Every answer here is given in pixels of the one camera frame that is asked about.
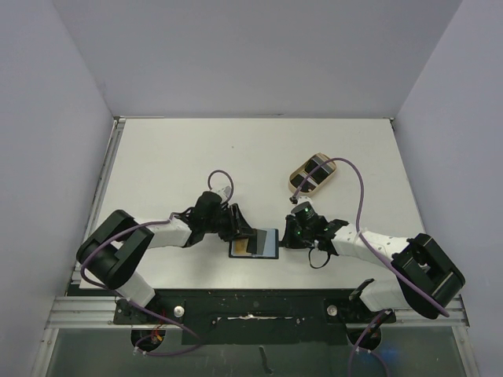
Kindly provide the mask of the gold VIP credit card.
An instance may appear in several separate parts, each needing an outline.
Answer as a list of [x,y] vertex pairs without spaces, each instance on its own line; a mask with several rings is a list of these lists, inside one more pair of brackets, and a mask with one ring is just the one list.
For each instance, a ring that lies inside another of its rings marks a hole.
[[248,255],[248,239],[239,239],[232,242],[231,255],[243,257]]

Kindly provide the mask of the black leather card holder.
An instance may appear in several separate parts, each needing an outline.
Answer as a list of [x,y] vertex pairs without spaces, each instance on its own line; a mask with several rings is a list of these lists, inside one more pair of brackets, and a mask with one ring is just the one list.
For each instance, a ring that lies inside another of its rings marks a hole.
[[231,255],[232,242],[229,244],[230,258],[250,258],[250,259],[279,259],[279,232],[277,229],[264,229],[267,231],[266,244],[263,255],[251,255],[236,257]]

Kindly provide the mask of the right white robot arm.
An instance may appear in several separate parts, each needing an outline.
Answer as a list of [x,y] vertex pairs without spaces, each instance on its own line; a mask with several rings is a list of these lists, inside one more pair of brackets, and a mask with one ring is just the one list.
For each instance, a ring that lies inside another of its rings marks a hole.
[[367,321],[382,309],[409,307],[434,320],[466,283],[439,244],[428,234],[413,238],[385,236],[358,229],[348,221],[327,221],[308,202],[300,203],[285,217],[280,246],[318,249],[332,256],[357,258],[392,272],[390,280],[375,280],[360,287],[350,301],[352,316]]

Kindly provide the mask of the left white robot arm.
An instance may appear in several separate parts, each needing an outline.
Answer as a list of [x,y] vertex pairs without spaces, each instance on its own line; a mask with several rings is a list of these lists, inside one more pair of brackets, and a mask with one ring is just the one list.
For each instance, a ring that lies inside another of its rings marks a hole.
[[113,211],[77,251],[83,281],[133,303],[131,311],[141,322],[154,321],[160,303],[155,289],[137,272],[148,249],[192,247],[207,234],[224,242],[256,236],[239,206],[228,203],[230,193],[229,187],[205,191],[194,206],[166,220],[140,223],[124,210]]

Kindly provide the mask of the loose black card in tray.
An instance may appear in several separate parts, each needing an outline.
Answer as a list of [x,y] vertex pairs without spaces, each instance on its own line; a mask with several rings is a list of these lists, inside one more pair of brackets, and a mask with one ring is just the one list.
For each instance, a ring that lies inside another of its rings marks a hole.
[[310,192],[314,187],[309,180],[304,182],[304,176],[302,176],[301,174],[294,176],[290,180],[290,183],[294,191],[299,189],[301,192]]

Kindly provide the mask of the stack of black cards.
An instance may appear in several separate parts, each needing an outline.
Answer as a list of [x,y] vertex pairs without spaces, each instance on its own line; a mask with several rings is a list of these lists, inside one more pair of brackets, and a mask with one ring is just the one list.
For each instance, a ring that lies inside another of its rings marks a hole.
[[336,164],[327,160],[329,158],[326,156],[312,156],[304,168],[305,172],[318,184],[329,178],[336,170]]

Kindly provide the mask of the beige wooden tray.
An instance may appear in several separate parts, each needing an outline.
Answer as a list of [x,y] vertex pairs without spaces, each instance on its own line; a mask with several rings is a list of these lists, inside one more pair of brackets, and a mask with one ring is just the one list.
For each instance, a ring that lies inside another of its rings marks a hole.
[[312,155],[298,167],[288,179],[288,187],[292,194],[299,189],[298,196],[311,197],[334,176],[337,165],[329,162],[330,158],[323,153]]

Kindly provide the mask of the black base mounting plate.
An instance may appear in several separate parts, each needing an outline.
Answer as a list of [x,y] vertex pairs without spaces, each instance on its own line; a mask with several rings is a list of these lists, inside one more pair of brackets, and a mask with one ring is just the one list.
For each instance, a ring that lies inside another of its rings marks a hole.
[[184,346],[345,345],[377,314],[362,288],[293,290],[158,290],[145,311],[116,299],[112,322],[130,325],[133,339],[148,329],[179,330]]

